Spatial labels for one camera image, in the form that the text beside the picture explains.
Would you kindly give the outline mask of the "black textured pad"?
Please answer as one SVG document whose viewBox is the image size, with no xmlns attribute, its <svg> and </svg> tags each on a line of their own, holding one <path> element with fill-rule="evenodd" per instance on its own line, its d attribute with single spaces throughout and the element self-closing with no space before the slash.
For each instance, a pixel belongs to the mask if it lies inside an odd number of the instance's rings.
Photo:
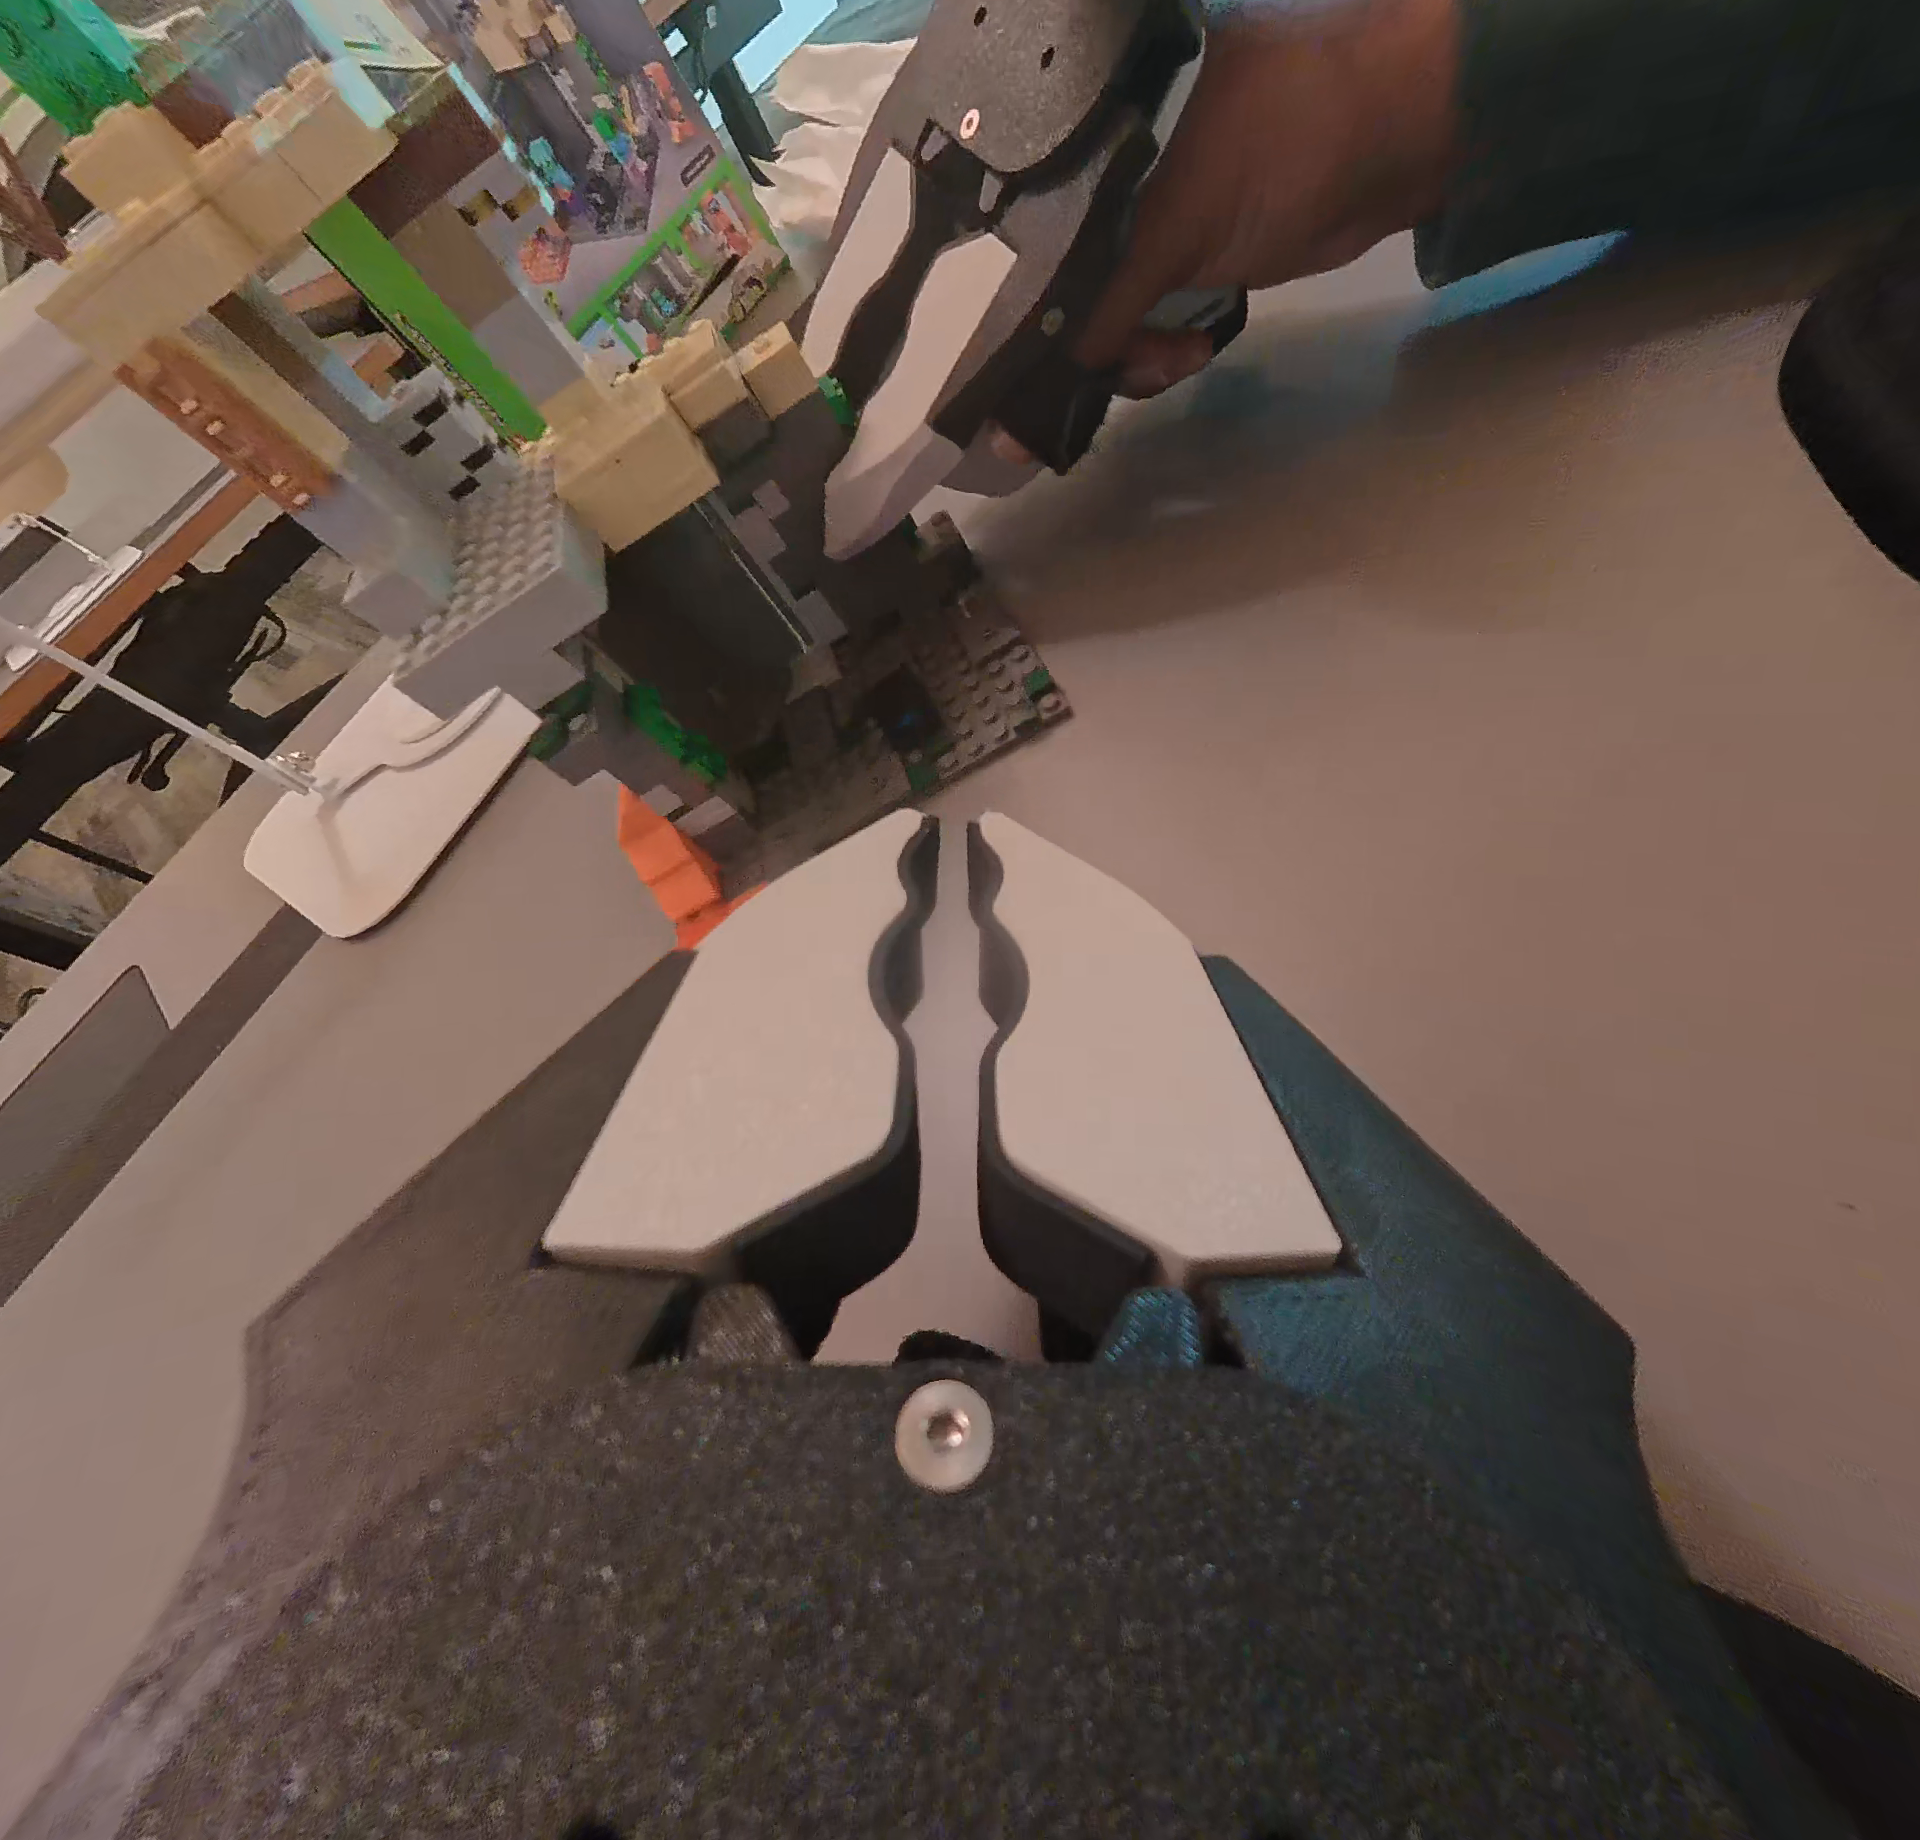
<svg viewBox="0 0 1920 1840">
<path fill-rule="evenodd" d="M 1918 578 L 1918 227 L 1837 275 L 1802 313 L 1775 396 L 1862 537 Z"/>
</svg>

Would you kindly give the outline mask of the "person's right hand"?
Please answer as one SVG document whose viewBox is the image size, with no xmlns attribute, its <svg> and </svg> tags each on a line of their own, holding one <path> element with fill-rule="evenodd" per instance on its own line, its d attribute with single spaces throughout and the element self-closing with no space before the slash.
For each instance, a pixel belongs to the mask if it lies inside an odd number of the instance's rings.
<svg viewBox="0 0 1920 1840">
<path fill-rule="evenodd" d="M 1150 328 L 1171 294 L 1275 291 L 1427 222 L 1456 160 L 1456 0 L 1230 0 L 1148 176 L 1079 364 L 1145 401 L 1207 340 Z"/>
</svg>

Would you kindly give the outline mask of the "green toy set box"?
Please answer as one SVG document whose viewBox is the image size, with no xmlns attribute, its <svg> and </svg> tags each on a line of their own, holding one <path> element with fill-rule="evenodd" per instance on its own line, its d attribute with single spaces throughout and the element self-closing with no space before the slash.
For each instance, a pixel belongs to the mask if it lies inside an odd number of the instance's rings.
<svg viewBox="0 0 1920 1840">
<path fill-rule="evenodd" d="M 427 66 L 362 57 L 393 147 L 306 238 L 494 436 L 772 316 L 789 257 L 642 0 L 380 4 Z"/>
</svg>

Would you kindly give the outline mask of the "white book stand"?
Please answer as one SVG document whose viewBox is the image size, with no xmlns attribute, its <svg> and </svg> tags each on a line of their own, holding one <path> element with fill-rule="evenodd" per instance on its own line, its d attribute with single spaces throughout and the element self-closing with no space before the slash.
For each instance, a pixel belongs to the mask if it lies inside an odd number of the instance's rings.
<svg viewBox="0 0 1920 1840">
<path fill-rule="evenodd" d="M 354 940 L 417 893 L 528 755 L 538 708 L 573 684 L 559 643 L 602 605 L 602 567 L 565 509 L 490 494 L 457 517 L 449 605 L 397 645 L 389 674 L 306 763 L 282 741 L 257 755 L 184 720 L 111 672 L 80 681 L 274 787 L 245 875 L 320 936 Z"/>
</svg>

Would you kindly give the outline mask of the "wood-edged side table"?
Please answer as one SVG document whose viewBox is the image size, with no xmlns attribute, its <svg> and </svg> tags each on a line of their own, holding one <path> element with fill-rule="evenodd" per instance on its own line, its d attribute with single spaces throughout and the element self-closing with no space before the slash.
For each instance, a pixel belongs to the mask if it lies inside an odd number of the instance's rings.
<svg viewBox="0 0 1920 1840">
<path fill-rule="evenodd" d="M 87 605 L 60 635 L 60 645 L 85 662 L 104 665 L 131 634 L 150 603 L 169 594 L 177 578 L 196 571 L 203 554 L 220 545 L 257 505 L 257 494 L 239 478 L 200 487 L 189 501 L 162 526 L 162 537 L 138 551 L 104 597 Z M 66 697 L 76 674 L 49 657 L 4 676 L 4 741 L 30 732 Z"/>
</svg>

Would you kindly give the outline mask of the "toy brick building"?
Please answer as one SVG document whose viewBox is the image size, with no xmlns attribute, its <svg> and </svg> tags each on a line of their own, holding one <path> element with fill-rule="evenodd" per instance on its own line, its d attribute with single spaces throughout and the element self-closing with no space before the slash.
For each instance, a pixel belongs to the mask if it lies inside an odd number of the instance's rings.
<svg viewBox="0 0 1920 1840">
<path fill-rule="evenodd" d="M 34 526 L 29 480 L 109 393 L 193 439 L 343 559 L 393 645 L 453 599 L 466 499 L 555 499 L 602 564 L 604 605 L 559 643 L 651 697 L 656 741 L 691 803 L 619 794 L 617 839 L 694 947 L 754 890 L 681 822 L 731 804 L 731 747 L 710 747 L 670 676 L 717 708 L 802 692 L 802 665 L 919 594 L 924 537 L 882 559 L 876 615 L 817 578 L 802 509 L 823 509 L 840 425 L 797 340 L 727 345 L 708 325 L 602 384 L 581 382 L 544 433 L 510 445 L 422 363 L 306 238 L 375 173 L 393 97 L 351 50 L 323 47 L 306 0 L 181 0 L 134 41 L 104 0 L 4 0 L 4 80 L 66 130 L 62 170 L 92 215 L 76 238 L 29 227 L 34 198 L 4 151 L 4 248 L 43 249 L 4 287 L 4 534 Z"/>
</svg>

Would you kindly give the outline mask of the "grey desk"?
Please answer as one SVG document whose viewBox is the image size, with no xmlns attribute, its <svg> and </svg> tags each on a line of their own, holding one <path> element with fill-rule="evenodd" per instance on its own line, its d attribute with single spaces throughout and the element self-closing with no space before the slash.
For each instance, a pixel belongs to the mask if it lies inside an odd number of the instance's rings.
<svg viewBox="0 0 1920 1840">
<path fill-rule="evenodd" d="M 1918 1690 L 1918 582 L 1798 455 L 1775 363 L 1879 238 L 1389 241 L 1256 300 L 1070 478 L 956 501 L 1073 720 L 940 814 L 922 1211 L 828 1362 L 1037 1358 L 975 1233 L 965 822 L 1259 980 L 1640 1350 L 1692 1572 Z M 239 867 L 245 789 L 4 1042 L 4 1104 L 140 971 L 170 1035 L 34 1195 L 4 1302 L 4 1838 L 107 1838 L 230 1600 L 466 1433 L 588 1382 L 656 1287 L 508 1251 L 534 1119 L 666 925 L 604 789 L 519 766 L 380 932 Z"/>
</svg>

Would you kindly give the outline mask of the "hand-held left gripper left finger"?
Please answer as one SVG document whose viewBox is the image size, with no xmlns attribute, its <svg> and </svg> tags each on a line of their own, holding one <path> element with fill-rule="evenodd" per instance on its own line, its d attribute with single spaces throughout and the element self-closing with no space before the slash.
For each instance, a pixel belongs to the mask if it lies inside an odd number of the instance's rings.
<svg viewBox="0 0 1920 1840">
<path fill-rule="evenodd" d="M 541 1233 L 555 1264 L 720 1277 L 915 1145 L 908 1021 L 937 822 L 894 809 L 691 951 Z"/>
</svg>

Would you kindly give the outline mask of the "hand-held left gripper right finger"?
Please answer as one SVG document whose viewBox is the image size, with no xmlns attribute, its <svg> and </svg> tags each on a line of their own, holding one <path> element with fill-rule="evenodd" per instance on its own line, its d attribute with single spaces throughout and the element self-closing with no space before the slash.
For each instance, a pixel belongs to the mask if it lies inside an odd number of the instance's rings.
<svg viewBox="0 0 1920 1840">
<path fill-rule="evenodd" d="M 1011 814 L 970 827 L 980 1214 L 1020 1287 L 1307 1277 L 1344 1241 L 1190 940 Z"/>
</svg>

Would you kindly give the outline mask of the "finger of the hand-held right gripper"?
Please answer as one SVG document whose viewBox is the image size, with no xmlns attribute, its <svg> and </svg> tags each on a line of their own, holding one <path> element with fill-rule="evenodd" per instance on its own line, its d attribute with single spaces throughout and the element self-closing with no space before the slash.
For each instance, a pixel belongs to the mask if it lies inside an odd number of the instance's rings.
<svg viewBox="0 0 1920 1840">
<path fill-rule="evenodd" d="M 975 235 L 935 257 L 908 313 L 892 367 L 864 405 L 843 458 L 823 490 L 823 551 L 848 562 L 896 531 L 962 461 L 962 445 L 933 429 L 962 351 L 985 320 L 1017 254 Z"/>
<path fill-rule="evenodd" d="M 894 367 L 915 294 L 912 166 L 882 147 L 805 320 L 805 363 L 848 405 Z"/>
</svg>

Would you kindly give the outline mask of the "black office chair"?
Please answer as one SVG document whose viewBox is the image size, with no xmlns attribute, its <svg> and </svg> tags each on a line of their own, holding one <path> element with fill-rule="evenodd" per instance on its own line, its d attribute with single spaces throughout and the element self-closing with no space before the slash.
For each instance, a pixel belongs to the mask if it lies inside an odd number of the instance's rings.
<svg viewBox="0 0 1920 1840">
<path fill-rule="evenodd" d="M 269 624 L 272 597 L 317 550 L 320 543 L 293 517 L 278 517 L 218 574 L 188 567 L 143 608 L 109 672 L 184 720 L 249 753 L 274 753 L 333 684 L 272 713 L 239 708 L 230 692 L 263 662 L 255 630 Z M 164 763 L 181 741 L 184 732 L 157 713 L 104 689 L 85 692 L 34 737 L 4 750 L 4 860 L 21 852 L 89 780 L 129 762 Z"/>
</svg>

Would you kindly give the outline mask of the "white paper bag pile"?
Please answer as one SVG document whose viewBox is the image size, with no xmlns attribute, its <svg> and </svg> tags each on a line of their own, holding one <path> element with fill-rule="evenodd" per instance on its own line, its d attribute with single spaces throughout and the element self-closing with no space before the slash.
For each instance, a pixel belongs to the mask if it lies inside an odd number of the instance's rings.
<svg viewBox="0 0 1920 1840">
<path fill-rule="evenodd" d="M 858 151 L 912 47 L 912 39 L 805 45 L 775 72 L 772 105 L 786 128 L 775 134 L 775 160 L 764 163 L 760 207 L 805 263 L 828 248 Z"/>
</svg>

